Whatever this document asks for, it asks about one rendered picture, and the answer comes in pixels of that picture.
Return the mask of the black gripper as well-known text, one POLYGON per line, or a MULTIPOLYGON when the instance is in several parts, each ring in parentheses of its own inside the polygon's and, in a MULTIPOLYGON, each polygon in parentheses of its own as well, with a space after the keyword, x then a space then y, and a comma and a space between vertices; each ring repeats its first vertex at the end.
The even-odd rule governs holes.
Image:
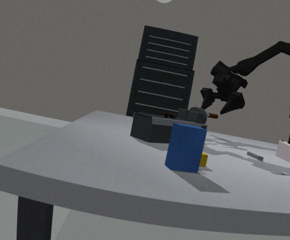
POLYGON ((231 91, 228 91, 227 88, 219 88, 218 92, 213 92, 211 88, 203 88, 200 90, 200 93, 203 98, 203 103, 201 108, 207 109, 212 105, 215 99, 221 99, 225 101, 226 104, 220 111, 220 114, 226 114, 228 112, 242 109, 245 106, 245 100, 241 92, 237 92, 237 85, 232 82, 231 91))

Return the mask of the blue block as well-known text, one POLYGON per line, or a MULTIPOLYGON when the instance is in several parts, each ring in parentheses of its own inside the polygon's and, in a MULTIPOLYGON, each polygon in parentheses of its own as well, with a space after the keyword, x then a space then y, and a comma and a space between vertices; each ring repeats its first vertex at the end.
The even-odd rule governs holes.
POLYGON ((207 130, 173 123, 164 165, 173 171, 198 173, 207 130))

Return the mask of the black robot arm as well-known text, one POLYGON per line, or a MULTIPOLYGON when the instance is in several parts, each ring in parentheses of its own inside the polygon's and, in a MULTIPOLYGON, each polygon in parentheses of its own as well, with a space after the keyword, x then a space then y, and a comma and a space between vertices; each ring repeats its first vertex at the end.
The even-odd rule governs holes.
POLYGON ((236 74, 248 76, 256 67, 281 52, 290 56, 290 43, 279 41, 258 55, 239 61, 237 65, 231 67, 228 67, 219 60, 210 73, 214 76, 212 83, 217 86, 216 89, 218 92, 219 88, 227 88, 228 92, 230 92, 233 82, 236 84, 237 90, 240 87, 245 89, 248 84, 247 80, 236 74))

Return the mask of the yellow cube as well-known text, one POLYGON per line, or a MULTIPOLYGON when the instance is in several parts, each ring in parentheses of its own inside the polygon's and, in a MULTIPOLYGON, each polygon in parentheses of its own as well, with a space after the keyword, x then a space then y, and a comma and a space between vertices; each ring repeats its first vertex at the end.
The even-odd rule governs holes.
POLYGON ((202 152, 199 166, 206 167, 207 159, 208 159, 208 155, 202 152))

